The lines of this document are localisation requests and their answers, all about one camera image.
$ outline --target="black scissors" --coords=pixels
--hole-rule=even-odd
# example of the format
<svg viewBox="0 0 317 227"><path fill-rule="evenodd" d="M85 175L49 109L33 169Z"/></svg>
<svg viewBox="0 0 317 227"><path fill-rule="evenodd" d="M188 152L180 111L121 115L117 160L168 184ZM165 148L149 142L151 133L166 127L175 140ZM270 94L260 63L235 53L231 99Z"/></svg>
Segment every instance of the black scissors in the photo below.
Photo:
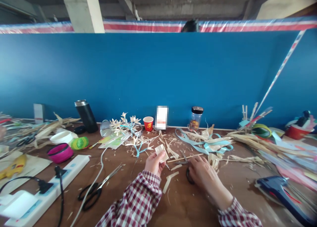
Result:
<svg viewBox="0 0 317 227"><path fill-rule="evenodd" d="M186 158L185 153L184 153L182 150L181 150L181 153L182 153L182 155L183 155L185 161L183 161L183 162L176 162L176 164L189 164L189 162L188 162L188 160L187 160L187 158ZM187 169L186 169L186 177L187 177L187 180L188 180L188 182L189 182L190 184L192 184L192 185L195 184L195 182L192 180L192 178L191 178L190 175L189 175L189 167L187 167Z"/></svg>
<svg viewBox="0 0 317 227"><path fill-rule="evenodd" d="M107 176L102 183L98 183L98 182L95 182L93 184L90 184L88 186L86 186L80 193L79 193L79 196L78 196L78 200L79 201L82 201L86 195L86 191L91 187L90 191L88 192L88 195L87 195L87 198L84 202L84 205L83 205L83 210L84 211L87 211L89 210L99 199L100 195L101 195L101 190L102 190L102 186L114 175L116 174L119 169L122 167L122 165L120 164L115 170L112 171L112 173L109 174L109 176ZM95 198L95 200L89 204L89 202L94 198L94 196L97 196Z"/></svg>
<svg viewBox="0 0 317 227"><path fill-rule="evenodd" d="M32 143L35 140L35 136L37 135L37 133L39 132L39 129L34 132L33 134L26 136L25 138L23 138L18 144L17 147L21 147L23 145L27 145Z"/></svg>

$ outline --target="white power strip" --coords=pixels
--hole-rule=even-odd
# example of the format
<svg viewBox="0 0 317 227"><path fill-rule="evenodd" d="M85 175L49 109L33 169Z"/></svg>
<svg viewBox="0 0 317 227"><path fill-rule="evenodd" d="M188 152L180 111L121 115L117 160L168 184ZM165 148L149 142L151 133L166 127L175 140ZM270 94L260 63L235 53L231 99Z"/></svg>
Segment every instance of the white power strip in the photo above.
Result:
<svg viewBox="0 0 317 227"><path fill-rule="evenodd" d="M64 189L89 162L89 157L88 155L77 155L64 167L64 170L66 170L62 176ZM5 226L32 227L60 195L59 178L53 177L49 182L54 185L44 194L38 192L35 195L38 201L20 219L11 218L5 223Z"/></svg>

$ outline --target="plaid shirt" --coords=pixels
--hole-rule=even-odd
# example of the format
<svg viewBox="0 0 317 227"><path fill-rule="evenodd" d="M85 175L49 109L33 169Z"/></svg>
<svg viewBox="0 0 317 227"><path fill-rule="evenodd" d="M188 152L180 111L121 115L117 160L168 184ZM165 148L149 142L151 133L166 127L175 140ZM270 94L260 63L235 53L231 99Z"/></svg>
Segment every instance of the plaid shirt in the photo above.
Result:
<svg viewBox="0 0 317 227"><path fill-rule="evenodd" d="M122 199L114 202L96 227L146 226L162 196L161 179L151 172L143 171L126 188ZM231 207L219 211L222 227L262 226L258 217L242 208L236 198Z"/></svg>

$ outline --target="red paper cup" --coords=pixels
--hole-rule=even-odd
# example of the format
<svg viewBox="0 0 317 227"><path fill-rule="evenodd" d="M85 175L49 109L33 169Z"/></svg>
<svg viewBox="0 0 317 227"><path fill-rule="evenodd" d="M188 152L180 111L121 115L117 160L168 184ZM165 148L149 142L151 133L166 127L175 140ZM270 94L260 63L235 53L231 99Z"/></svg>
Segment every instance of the red paper cup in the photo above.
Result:
<svg viewBox="0 0 317 227"><path fill-rule="evenodd" d="M302 127L299 127L298 125L291 125L290 128L286 131L286 136L292 138L292 139L302 139L305 135L308 135L310 132L313 132L314 129L308 130Z"/></svg>
<svg viewBox="0 0 317 227"><path fill-rule="evenodd" d="M144 127L146 131L151 131L153 129L153 117L147 116L143 118Z"/></svg>

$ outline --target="blue glue gun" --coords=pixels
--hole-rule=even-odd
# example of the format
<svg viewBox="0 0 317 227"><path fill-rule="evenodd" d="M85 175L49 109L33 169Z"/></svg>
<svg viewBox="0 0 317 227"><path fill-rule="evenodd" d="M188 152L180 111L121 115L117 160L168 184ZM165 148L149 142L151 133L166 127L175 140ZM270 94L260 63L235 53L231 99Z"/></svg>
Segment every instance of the blue glue gun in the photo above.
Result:
<svg viewBox="0 0 317 227"><path fill-rule="evenodd" d="M280 203L285 206L290 213L305 227L316 226L312 219L310 219L294 202L288 197L284 191L284 186L287 186L287 180L281 176L271 176L260 178L255 181L257 187L263 194L272 200L272 196L277 198Z"/></svg>

